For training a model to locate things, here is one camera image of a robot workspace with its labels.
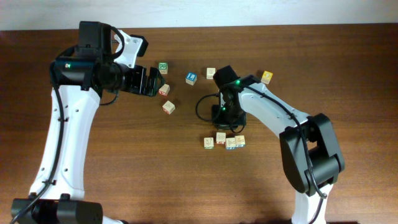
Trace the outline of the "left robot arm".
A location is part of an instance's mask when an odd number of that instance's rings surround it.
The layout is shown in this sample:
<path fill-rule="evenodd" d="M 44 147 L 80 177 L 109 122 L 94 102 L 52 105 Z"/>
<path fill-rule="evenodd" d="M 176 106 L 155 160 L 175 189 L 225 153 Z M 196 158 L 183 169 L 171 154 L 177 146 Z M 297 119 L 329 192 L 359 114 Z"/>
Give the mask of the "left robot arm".
<path fill-rule="evenodd" d="M 84 167 L 93 118 L 104 91 L 153 97 L 159 70 L 136 64 L 148 41 L 102 22 L 82 21 L 78 43 L 50 64 L 52 112 L 44 154 L 27 198 L 12 202 L 13 223 L 112 223 L 85 200 Z"/>

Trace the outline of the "yellow O wooden block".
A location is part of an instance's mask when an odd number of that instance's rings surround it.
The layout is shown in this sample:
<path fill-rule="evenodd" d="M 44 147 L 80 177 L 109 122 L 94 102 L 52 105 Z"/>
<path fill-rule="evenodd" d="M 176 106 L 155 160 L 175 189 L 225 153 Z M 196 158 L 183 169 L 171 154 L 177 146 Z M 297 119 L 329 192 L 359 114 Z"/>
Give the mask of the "yellow O wooden block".
<path fill-rule="evenodd" d="M 273 77 L 272 72 L 264 71 L 261 77 L 261 82 L 268 85 Z"/>

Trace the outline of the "red letter wooden block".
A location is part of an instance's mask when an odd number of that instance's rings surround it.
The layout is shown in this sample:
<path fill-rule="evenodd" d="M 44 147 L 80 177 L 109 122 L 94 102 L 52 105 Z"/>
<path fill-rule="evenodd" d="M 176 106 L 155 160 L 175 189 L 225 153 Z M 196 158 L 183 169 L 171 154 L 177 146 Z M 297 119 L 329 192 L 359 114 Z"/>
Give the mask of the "red letter wooden block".
<path fill-rule="evenodd" d="M 170 86 L 168 84 L 164 84 L 159 88 L 159 93 L 163 96 L 167 96 L 170 91 Z"/>

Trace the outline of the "green R wooden block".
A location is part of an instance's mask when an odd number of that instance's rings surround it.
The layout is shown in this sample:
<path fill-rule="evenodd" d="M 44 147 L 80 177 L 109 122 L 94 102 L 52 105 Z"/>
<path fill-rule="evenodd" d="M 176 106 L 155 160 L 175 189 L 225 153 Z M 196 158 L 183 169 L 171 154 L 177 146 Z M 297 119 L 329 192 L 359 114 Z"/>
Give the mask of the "green R wooden block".
<path fill-rule="evenodd" d="M 168 74 L 169 66 L 167 62 L 159 62 L 158 64 L 159 72 L 163 75 Z"/>

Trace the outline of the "red edged wooden block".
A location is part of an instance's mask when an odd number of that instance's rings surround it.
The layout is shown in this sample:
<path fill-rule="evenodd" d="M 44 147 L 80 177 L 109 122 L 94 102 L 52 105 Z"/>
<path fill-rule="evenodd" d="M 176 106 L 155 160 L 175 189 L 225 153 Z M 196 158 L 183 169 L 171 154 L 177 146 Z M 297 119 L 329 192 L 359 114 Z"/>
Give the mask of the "red edged wooden block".
<path fill-rule="evenodd" d="M 172 114 L 172 112 L 175 110 L 175 105 L 170 102 L 170 101 L 166 101 L 163 105 L 162 105 L 162 109 L 167 113 L 167 114 Z"/>

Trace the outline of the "Y letter wooden block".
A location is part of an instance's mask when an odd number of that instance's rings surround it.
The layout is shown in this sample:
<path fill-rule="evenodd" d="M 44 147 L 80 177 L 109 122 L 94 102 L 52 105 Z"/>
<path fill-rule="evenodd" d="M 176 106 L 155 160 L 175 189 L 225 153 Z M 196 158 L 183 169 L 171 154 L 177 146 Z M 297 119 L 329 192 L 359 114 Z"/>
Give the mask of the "Y letter wooden block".
<path fill-rule="evenodd" d="M 226 150 L 236 149 L 236 139 L 235 138 L 226 138 L 225 148 L 226 148 Z"/>

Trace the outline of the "red A number wooden block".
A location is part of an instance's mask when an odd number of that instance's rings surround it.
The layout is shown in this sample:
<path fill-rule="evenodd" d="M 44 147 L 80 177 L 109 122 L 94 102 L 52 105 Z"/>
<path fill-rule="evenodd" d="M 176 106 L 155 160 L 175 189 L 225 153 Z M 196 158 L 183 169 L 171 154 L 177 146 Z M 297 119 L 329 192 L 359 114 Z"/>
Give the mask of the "red A number wooden block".
<path fill-rule="evenodd" d="M 216 133 L 216 143 L 217 144 L 225 144 L 226 142 L 226 133 L 217 132 Z"/>

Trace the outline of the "blue L wooden block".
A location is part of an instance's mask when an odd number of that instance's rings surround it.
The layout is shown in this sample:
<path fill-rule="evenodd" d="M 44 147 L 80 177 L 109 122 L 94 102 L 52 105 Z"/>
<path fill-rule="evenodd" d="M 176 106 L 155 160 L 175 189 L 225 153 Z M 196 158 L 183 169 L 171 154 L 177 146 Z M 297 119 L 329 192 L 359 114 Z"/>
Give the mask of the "blue L wooden block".
<path fill-rule="evenodd" d="M 189 85 L 194 85 L 197 80 L 197 75 L 195 73 L 189 72 L 187 76 L 185 77 L 186 83 Z"/>

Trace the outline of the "green edged wooden block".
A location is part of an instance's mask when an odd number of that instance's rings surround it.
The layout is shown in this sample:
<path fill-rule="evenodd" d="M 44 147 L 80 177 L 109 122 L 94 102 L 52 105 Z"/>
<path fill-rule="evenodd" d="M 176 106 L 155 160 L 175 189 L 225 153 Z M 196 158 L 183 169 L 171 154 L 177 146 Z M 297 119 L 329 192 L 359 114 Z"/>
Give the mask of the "green edged wooden block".
<path fill-rule="evenodd" d="M 214 148 L 214 138 L 204 138 L 204 148 L 213 149 Z"/>

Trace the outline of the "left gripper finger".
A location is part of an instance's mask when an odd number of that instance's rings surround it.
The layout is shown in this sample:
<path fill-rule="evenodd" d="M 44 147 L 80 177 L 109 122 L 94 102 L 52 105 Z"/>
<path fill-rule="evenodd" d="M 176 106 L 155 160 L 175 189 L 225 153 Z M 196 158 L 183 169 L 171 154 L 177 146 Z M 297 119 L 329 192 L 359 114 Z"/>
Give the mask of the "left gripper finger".
<path fill-rule="evenodd" d="M 149 83 L 144 90 L 144 96 L 154 97 L 159 91 L 158 84 Z"/>
<path fill-rule="evenodd" d="M 147 77 L 148 85 L 164 85 L 165 78 L 160 73 L 160 70 L 155 67 L 151 67 L 149 70 L 149 76 Z"/>

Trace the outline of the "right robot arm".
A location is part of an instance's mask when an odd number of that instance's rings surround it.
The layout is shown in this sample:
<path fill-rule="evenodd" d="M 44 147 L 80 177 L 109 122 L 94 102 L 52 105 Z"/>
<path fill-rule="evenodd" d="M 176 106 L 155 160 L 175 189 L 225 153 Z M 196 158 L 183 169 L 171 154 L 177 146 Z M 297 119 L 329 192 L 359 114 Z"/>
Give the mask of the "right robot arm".
<path fill-rule="evenodd" d="M 269 128 L 279 138 L 284 174 L 295 189 L 291 223 L 325 223 L 328 196 L 345 169 L 330 119 L 296 110 L 257 77 L 240 78 L 230 66 L 217 70 L 213 79 L 219 88 L 213 124 L 235 131 L 251 114 Z"/>

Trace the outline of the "plain number wooden block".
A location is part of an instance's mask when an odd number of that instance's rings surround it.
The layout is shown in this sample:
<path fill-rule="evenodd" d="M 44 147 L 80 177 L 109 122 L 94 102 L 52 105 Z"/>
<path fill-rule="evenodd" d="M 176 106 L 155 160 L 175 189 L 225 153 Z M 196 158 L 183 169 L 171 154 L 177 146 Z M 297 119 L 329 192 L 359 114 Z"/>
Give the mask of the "plain number wooden block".
<path fill-rule="evenodd" d="M 207 68 L 206 69 L 206 78 L 213 79 L 213 76 L 215 73 L 216 73 L 216 68 Z"/>

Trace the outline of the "blue D wooden block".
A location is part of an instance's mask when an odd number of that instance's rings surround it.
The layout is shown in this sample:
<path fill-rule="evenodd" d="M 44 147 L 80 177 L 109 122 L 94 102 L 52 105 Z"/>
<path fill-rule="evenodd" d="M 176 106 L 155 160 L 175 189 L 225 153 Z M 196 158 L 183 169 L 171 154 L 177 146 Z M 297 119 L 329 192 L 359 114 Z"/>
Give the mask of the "blue D wooden block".
<path fill-rule="evenodd" d="M 243 135 L 235 136 L 236 147 L 244 147 L 246 145 L 245 137 Z"/>

